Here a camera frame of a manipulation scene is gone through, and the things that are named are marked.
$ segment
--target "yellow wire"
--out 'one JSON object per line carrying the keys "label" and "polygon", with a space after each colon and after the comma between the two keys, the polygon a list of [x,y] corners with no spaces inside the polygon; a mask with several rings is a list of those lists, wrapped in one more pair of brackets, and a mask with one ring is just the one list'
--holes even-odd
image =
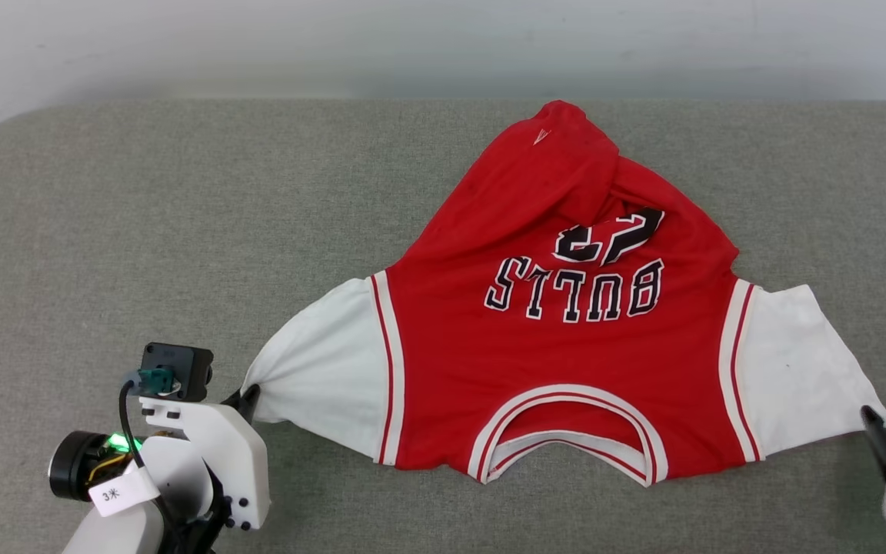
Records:
{"label": "yellow wire", "polygon": [[125,459],[126,456],[127,455],[120,455],[112,457],[111,459],[106,459],[104,462],[99,463],[97,466],[95,466],[94,469],[91,470],[91,474],[89,474],[88,476],[88,483],[91,483],[91,481],[95,480],[95,473],[98,473],[99,469],[102,469],[102,467],[113,466],[113,464],[115,463],[122,462],[122,460]]}

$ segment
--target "white label tag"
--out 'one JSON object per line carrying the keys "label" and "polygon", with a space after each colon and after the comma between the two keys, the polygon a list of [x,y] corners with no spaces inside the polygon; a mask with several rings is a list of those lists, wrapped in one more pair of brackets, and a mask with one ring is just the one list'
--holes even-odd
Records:
{"label": "white label tag", "polygon": [[133,473],[124,473],[101,485],[95,485],[88,489],[91,501],[94,501],[98,513],[102,518],[108,518],[112,513],[119,513],[123,509],[132,508],[159,496],[159,489],[155,488],[152,477],[148,475],[148,469],[138,469]]}

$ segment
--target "cable connector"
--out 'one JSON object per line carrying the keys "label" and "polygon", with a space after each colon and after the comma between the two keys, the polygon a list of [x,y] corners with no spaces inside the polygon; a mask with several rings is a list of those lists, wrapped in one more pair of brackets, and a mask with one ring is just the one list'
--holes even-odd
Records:
{"label": "cable connector", "polygon": [[122,385],[126,382],[132,382],[132,389],[129,393],[134,396],[158,394],[165,396],[179,390],[179,385],[173,379],[172,369],[137,369],[134,372],[128,372],[122,378]]}

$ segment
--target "black cable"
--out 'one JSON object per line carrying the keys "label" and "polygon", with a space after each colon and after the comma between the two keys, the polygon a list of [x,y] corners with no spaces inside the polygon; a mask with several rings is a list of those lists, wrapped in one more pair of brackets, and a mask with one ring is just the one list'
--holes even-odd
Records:
{"label": "black cable", "polygon": [[[132,450],[132,459],[135,460],[138,469],[143,469],[145,467],[145,462],[143,462],[142,456],[138,454],[138,448],[135,446],[135,436],[132,435],[132,426],[129,425],[129,390],[132,390],[135,387],[136,383],[127,381],[125,385],[122,386],[120,393],[118,394],[118,418],[122,424],[122,435],[125,435],[125,438],[129,442],[129,449]],[[176,548],[177,552],[183,548],[183,536],[180,534],[180,530],[176,529],[176,526],[173,525],[173,521],[169,518],[169,511],[166,509],[165,502],[162,501],[162,496],[155,497],[152,499],[152,504],[155,504],[155,508],[158,509],[159,515],[162,516],[162,522],[169,527],[170,532],[173,533],[173,539],[176,539]]]}

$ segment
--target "black number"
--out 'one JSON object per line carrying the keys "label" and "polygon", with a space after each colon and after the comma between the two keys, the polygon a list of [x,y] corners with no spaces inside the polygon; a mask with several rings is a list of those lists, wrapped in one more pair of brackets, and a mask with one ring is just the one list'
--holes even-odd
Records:
{"label": "black number", "polygon": [[528,303],[528,311],[525,313],[526,318],[542,319],[542,291],[545,290],[545,282],[549,280],[549,275],[551,274],[551,271],[542,269],[537,263],[532,268],[531,274],[528,275],[527,280],[532,281],[532,284],[531,302]]}
{"label": "black number", "polygon": [[658,302],[658,294],[661,293],[661,270],[665,264],[661,259],[649,262],[642,266],[634,274],[631,281],[631,304],[628,307],[628,315],[642,315],[650,312]]}
{"label": "black number", "polygon": [[610,322],[618,319],[621,315],[621,287],[625,280],[616,273],[608,273],[594,277],[594,290],[590,293],[590,312],[587,312],[588,322]]}
{"label": "black number", "polygon": [[501,263],[498,274],[495,276],[495,284],[488,288],[485,296],[485,305],[490,309],[503,312],[511,305],[511,291],[515,287],[512,276],[524,279],[531,260],[526,256],[510,257]]}
{"label": "black number", "polygon": [[566,283],[569,283],[569,302],[563,311],[563,322],[576,323],[580,320],[580,311],[577,304],[580,304],[580,287],[587,280],[587,274],[583,271],[573,271],[572,269],[560,269],[556,273],[555,283],[552,288],[557,291],[563,290]]}
{"label": "black number", "polygon": [[664,217],[665,212],[651,208],[642,208],[629,216],[619,217],[619,222],[637,225],[629,227],[624,231],[615,232],[611,236],[611,242],[608,243],[608,251],[604,254],[604,260],[601,260],[601,265],[617,262],[623,253],[630,252],[630,250],[644,245],[651,238],[651,235],[654,235],[655,231],[658,230],[658,224],[661,223],[661,218]]}
{"label": "black number", "polygon": [[601,255],[601,242],[590,242],[592,231],[587,227],[572,227],[560,232],[552,255],[566,262],[593,262]]}

